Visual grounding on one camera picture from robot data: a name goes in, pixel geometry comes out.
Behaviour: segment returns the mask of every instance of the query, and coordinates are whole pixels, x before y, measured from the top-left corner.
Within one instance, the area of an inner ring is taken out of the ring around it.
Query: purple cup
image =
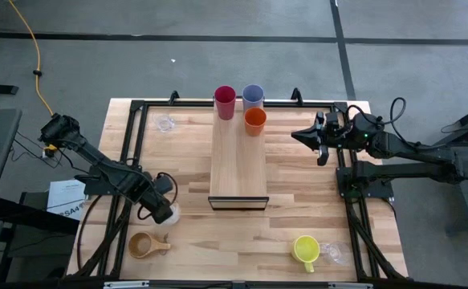
[[[219,87],[214,93],[214,99],[220,119],[229,120],[234,117],[235,90],[233,88],[226,85]]]
[[[250,84],[242,89],[242,109],[261,108],[264,102],[264,90],[257,84]]]

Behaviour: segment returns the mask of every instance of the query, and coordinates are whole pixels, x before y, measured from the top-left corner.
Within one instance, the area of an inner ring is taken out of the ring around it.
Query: wooden platform
[[[349,102],[368,112],[367,102]],[[112,99],[100,142],[100,150],[119,159],[127,124],[129,99]],[[335,169],[330,157],[324,167],[316,165],[316,154],[291,138],[291,132],[312,124],[315,109],[267,109],[265,129],[267,195],[265,211],[213,211],[207,201],[210,193],[212,108],[150,108],[140,163],[150,173],[171,173],[179,184],[178,204],[181,220],[175,226],[154,226],[139,221],[134,208],[128,238],[147,230],[160,240],[169,233],[172,249],[167,255],[155,254],[134,259],[124,254],[122,279],[180,280],[276,280],[276,281],[353,281],[349,266],[331,264],[324,256],[314,263],[315,273],[304,272],[303,265],[290,255],[291,242],[302,234],[319,243],[344,242],[350,245],[344,203],[337,194]],[[167,113],[176,121],[171,132],[158,132],[153,116]],[[131,152],[136,139],[136,125]],[[359,159],[378,163],[366,153]],[[102,197],[90,214],[83,232],[83,260],[87,260],[104,236],[111,198]],[[407,275],[396,220],[389,205],[368,199],[368,212],[376,244],[403,275]],[[364,245],[365,269],[369,272]],[[115,249],[108,259],[113,263]],[[71,256],[68,273],[76,271],[76,256]]]
[[[264,131],[249,136],[244,128],[242,100],[234,117],[222,120],[214,108],[209,202],[215,210],[266,208],[266,150]]]

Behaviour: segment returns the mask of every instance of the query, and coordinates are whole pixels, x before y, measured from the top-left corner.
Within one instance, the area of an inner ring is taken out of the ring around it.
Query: orange cup
[[[261,108],[248,108],[244,113],[244,127],[250,136],[258,136],[265,123],[266,113]]]

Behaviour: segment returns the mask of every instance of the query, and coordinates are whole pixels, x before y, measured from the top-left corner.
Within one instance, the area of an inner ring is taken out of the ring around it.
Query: yellow cable
[[[18,8],[16,8],[16,5],[12,2],[12,0],[9,0],[9,3],[10,3],[10,5],[14,8],[14,10],[16,11],[16,14],[18,14],[18,16],[20,17],[20,19],[23,21],[23,24],[25,24],[25,26],[26,26],[26,28],[28,29],[28,31],[31,33],[32,40],[34,40],[35,50],[36,50],[37,53],[38,53],[38,66],[37,66],[36,70],[37,70],[37,71],[40,71],[40,69],[41,69],[41,53],[39,52],[39,46],[38,46],[37,40],[35,40],[34,32],[32,32],[31,27],[28,26],[28,23],[26,22],[25,18],[24,18],[23,15],[19,12]],[[53,113],[53,111],[51,110],[50,105],[48,105],[48,103],[45,101],[45,99],[43,98],[43,96],[41,96],[41,92],[39,91],[39,75],[36,75],[36,76],[35,76],[35,91],[38,93],[38,96],[39,96],[39,98],[41,99],[41,101],[44,103],[44,105],[48,108],[48,111],[50,112],[50,115],[53,116],[54,113]]]

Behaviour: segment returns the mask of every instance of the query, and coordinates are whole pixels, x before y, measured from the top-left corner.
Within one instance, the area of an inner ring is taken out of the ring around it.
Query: handle
[[[305,270],[307,273],[314,273],[314,265],[312,263],[305,263]]]

